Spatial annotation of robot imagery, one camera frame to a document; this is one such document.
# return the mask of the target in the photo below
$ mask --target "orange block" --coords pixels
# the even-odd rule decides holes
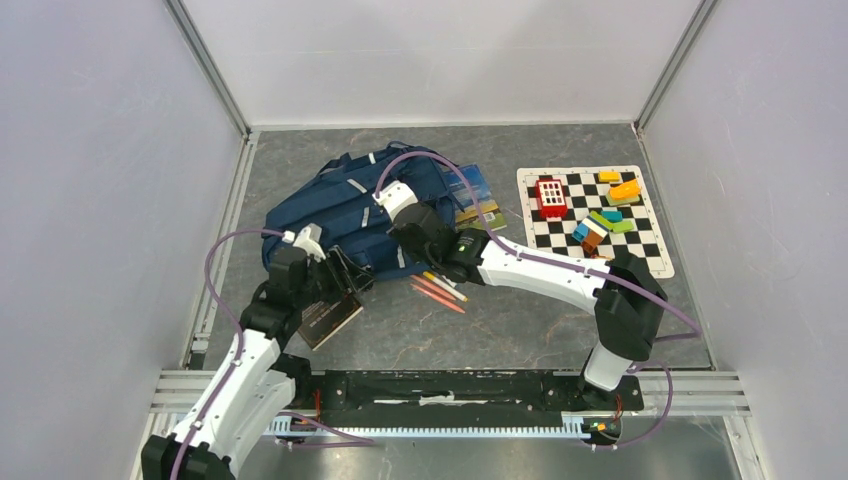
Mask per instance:
[[[640,187],[639,182],[634,179],[610,188],[609,196],[613,200],[621,200],[623,198],[635,197],[640,193],[642,193],[642,187]]]
[[[601,244],[603,239],[604,237],[598,235],[598,233],[594,230],[589,230],[589,234],[586,235],[586,238],[580,243],[580,246],[583,247],[583,251],[586,252],[587,255],[591,255],[595,253],[595,250],[597,250],[598,245]]]

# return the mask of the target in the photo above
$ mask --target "red cage toy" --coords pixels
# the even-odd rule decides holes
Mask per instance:
[[[536,180],[536,198],[539,200],[539,214],[542,218],[562,218],[568,211],[565,187],[560,180]]]

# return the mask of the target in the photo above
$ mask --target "navy blue backpack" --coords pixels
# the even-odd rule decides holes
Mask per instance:
[[[322,228],[319,243],[324,251],[338,245],[353,263],[368,268],[377,280],[421,273],[427,265],[415,263],[387,235],[392,226],[389,215],[372,198],[389,162],[404,153],[421,151],[436,153],[401,142],[389,142],[383,150],[354,159],[345,153],[329,161],[315,178],[268,212],[265,228],[297,233],[314,223]],[[406,183],[419,201],[427,202],[445,223],[455,226],[454,204],[458,202],[435,160],[411,157],[392,169],[383,187],[394,180]],[[262,263],[267,270],[274,252],[289,244],[273,235],[263,238]]]

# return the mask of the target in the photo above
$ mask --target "pencil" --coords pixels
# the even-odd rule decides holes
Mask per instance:
[[[412,287],[412,288],[414,288],[414,289],[416,289],[416,290],[418,290],[419,292],[423,293],[424,295],[427,295],[428,297],[432,298],[433,300],[435,300],[435,301],[437,301],[437,302],[441,303],[442,305],[444,305],[444,306],[446,306],[446,307],[450,308],[451,310],[453,310],[453,311],[455,311],[455,312],[465,313],[465,310],[463,310],[462,308],[460,308],[460,307],[458,307],[458,306],[454,305],[453,303],[451,303],[451,302],[449,302],[449,301],[445,300],[444,298],[442,298],[442,297],[440,297],[440,296],[436,295],[435,293],[433,293],[433,292],[431,292],[431,291],[429,291],[429,290],[424,290],[423,288],[419,287],[418,285],[416,285],[416,284],[414,284],[414,283],[410,283],[410,284],[409,284],[409,286],[410,286],[410,287]]]
[[[435,283],[436,285],[442,287],[443,289],[445,289],[448,293],[450,293],[454,297],[462,300],[463,302],[468,301],[468,297],[457,292],[455,288],[453,288],[450,285],[448,285],[447,283],[443,282],[441,279],[437,278],[431,272],[424,272],[424,276],[427,277],[427,280],[430,280],[431,282]]]
[[[451,295],[450,293],[439,288],[438,286],[436,286],[435,283],[431,283],[431,282],[428,282],[427,280],[424,280],[424,277],[419,277],[418,275],[413,275],[412,279],[415,280],[416,282],[420,283],[424,288],[431,290],[431,291],[438,293],[439,295],[445,297],[445,300],[449,300],[451,302],[454,301],[453,295]]]
[[[437,274],[436,276],[439,277],[443,282],[447,283],[448,285],[450,285],[453,288],[456,288],[456,286],[458,285],[456,282],[454,282],[453,280],[451,280],[450,278],[448,278],[448,277],[446,277],[442,274]]]

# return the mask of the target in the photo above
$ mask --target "blue book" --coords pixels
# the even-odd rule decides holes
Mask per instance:
[[[501,208],[492,198],[492,191],[489,189],[489,184],[480,172],[480,167],[477,164],[463,165],[459,167],[459,171],[471,183],[471,188],[474,189],[474,194],[477,196],[477,201],[480,202],[480,207],[483,209],[483,216],[486,218],[486,223],[492,227],[492,230],[500,230],[506,227],[506,217],[501,213]],[[456,207],[456,229],[464,230],[466,228],[483,229],[480,219],[477,218],[477,211],[474,210],[474,204],[471,202],[471,194],[459,177],[448,171],[445,173],[451,192],[462,205],[462,209]]]

